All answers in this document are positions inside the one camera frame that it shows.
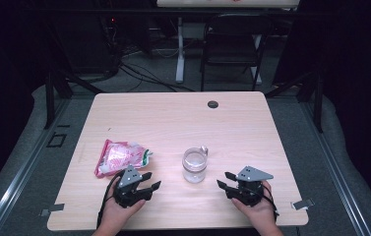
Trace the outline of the person's right hand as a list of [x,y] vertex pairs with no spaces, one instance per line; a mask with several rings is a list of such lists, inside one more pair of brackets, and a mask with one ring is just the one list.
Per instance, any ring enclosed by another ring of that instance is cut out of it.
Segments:
[[251,222],[252,226],[258,231],[260,227],[275,225],[275,210],[272,204],[272,189],[267,181],[262,182],[264,186],[264,196],[261,201],[254,206],[246,206],[237,199],[231,202],[240,210]]

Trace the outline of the white background table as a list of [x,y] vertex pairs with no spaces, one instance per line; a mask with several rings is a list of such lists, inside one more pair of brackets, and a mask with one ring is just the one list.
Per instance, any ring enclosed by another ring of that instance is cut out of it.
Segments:
[[[297,9],[300,0],[156,0],[159,8],[165,9]],[[183,37],[183,19],[177,17],[178,30],[178,56],[176,66],[175,82],[181,84],[184,82],[185,56],[184,56],[184,37]]]

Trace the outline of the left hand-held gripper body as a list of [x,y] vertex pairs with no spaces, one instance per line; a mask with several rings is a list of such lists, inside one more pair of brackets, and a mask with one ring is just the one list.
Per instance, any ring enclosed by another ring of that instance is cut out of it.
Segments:
[[119,180],[116,182],[113,198],[120,206],[131,207],[140,200],[149,201],[152,198],[151,188],[139,190],[141,182],[141,173],[132,165],[117,174]]

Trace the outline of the person's left hand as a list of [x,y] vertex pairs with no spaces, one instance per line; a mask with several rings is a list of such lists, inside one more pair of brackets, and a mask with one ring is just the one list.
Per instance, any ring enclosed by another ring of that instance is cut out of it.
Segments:
[[145,205],[146,201],[140,200],[134,205],[124,208],[115,202],[112,197],[113,191],[114,186],[111,186],[107,195],[108,200],[105,201],[100,225],[117,225],[123,228],[126,222]]

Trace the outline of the aluminium floor rail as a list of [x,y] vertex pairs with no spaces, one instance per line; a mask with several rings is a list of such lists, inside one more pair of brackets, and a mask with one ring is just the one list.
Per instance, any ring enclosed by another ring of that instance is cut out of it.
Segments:
[[69,103],[68,99],[57,102],[55,118],[48,129],[43,128],[44,104],[40,101],[34,104],[29,122],[0,172],[0,230],[33,174],[56,123]]
[[357,236],[371,236],[371,230],[363,217],[360,207],[348,187],[345,178],[336,161],[336,157],[324,133],[320,133],[313,121],[313,110],[308,103],[300,103],[302,113],[307,118],[307,123],[314,134],[324,154],[324,162],[332,181],[337,189],[342,205],[350,219]]

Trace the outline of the clear jar with hinged lid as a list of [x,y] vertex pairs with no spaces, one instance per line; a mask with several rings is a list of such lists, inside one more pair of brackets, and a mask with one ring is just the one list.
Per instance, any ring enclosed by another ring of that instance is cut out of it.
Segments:
[[197,184],[206,177],[208,165],[208,148],[205,146],[191,147],[182,157],[183,177],[190,183]]

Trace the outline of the black metal stand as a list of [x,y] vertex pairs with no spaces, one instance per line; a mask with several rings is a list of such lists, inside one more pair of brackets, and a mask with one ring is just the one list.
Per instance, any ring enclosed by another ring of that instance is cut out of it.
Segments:
[[45,94],[46,94],[46,123],[44,128],[48,129],[55,120],[55,92],[64,98],[69,99],[74,94],[69,87],[69,83],[75,83],[84,89],[91,91],[94,94],[102,93],[102,90],[94,87],[81,78],[69,73],[65,70],[50,72],[45,78]]
[[267,98],[275,97],[296,85],[301,85],[301,89],[299,90],[296,96],[299,102],[307,102],[311,98],[311,96],[314,96],[313,124],[315,125],[316,129],[320,133],[322,133],[324,80],[319,72],[307,72],[298,78],[283,83],[277,88],[267,92],[266,97]]

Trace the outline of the red and white plastic bag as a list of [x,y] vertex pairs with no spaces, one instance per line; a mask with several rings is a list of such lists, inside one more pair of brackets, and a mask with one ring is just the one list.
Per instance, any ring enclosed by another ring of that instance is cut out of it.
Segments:
[[112,176],[132,165],[142,168],[149,164],[153,153],[134,142],[113,142],[106,140],[94,170],[97,178]]

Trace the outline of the grey tape piece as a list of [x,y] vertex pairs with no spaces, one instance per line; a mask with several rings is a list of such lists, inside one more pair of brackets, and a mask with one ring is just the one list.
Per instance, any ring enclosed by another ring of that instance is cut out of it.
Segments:
[[64,209],[65,204],[52,205],[49,208],[42,209],[39,216],[48,216],[53,211],[61,211]]
[[312,199],[302,200],[299,202],[292,203],[292,207],[296,210],[300,209],[308,209],[309,207],[312,207],[314,205],[314,201]]

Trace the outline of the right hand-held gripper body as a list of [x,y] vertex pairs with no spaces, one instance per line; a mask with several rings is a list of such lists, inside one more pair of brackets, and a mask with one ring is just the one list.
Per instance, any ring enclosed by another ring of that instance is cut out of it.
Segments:
[[259,203],[264,196],[265,180],[273,179],[274,176],[252,166],[245,166],[236,175],[237,187],[229,187],[225,191],[229,199],[237,199],[246,206],[253,207]]

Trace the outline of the black folding chair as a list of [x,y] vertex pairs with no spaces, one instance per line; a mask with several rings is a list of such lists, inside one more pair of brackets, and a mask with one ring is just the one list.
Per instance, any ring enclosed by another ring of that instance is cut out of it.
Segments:
[[274,29],[271,18],[252,14],[220,14],[204,28],[200,64],[201,91],[205,90],[206,67],[255,68],[252,89],[256,88],[266,41]]

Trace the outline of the dark equipment with red light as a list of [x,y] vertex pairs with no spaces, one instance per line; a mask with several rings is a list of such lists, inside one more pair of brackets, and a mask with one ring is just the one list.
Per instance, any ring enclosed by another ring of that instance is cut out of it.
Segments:
[[105,76],[109,78],[118,74],[121,64],[122,52],[117,39],[118,26],[114,17],[100,17],[99,21],[111,61],[111,67],[105,72]]

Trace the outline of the black tape square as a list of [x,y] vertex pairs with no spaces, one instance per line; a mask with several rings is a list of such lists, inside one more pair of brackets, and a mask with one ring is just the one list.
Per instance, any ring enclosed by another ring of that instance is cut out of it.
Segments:
[[66,137],[66,134],[58,134],[54,132],[46,146],[48,148],[61,148],[65,143]]

